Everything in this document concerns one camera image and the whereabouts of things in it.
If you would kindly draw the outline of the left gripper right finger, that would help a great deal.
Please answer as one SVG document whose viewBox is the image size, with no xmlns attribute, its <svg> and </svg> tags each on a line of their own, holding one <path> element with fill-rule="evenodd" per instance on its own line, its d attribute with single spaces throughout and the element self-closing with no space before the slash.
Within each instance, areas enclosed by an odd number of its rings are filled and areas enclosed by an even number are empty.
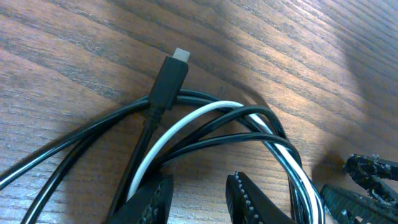
<svg viewBox="0 0 398 224">
<path fill-rule="evenodd" d="M 228 175 L 225 194 L 232 224 L 295 224 L 244 172 Z"/>
</svg>

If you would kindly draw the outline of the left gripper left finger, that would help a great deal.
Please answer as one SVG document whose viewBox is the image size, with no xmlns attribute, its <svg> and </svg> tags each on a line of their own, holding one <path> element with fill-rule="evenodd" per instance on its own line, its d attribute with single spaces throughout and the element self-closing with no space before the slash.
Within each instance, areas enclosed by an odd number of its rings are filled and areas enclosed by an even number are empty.
<svg viewBox="0 0 398 224">
<path fill-rule="evenodd" d="M 174 192 L 172 175 L 158 175 L 144 184 L 105 224 L 166 224 Z"/>
</svg>

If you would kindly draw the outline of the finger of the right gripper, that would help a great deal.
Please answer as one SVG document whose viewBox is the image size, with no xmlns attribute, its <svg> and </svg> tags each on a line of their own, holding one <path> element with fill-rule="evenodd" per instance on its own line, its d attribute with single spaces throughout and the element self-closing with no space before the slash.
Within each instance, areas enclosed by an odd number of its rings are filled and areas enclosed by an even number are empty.
<svg viewBox="0 0 398 224">
<path fill-rule="evenodd" d="M 379 202 L 397 202 L 397 192 L 382 181 L 397 181 L 396 162 L 380 159 L 378 155 L 352 154 L 343 169 L 371 198 Z"/>
<path fill-rule="evenodd" d="M 327 212 L 339 224 L 397 224 L 397 209 L 356 192 L 325 184 L 320 192 Z"/>
</svg>

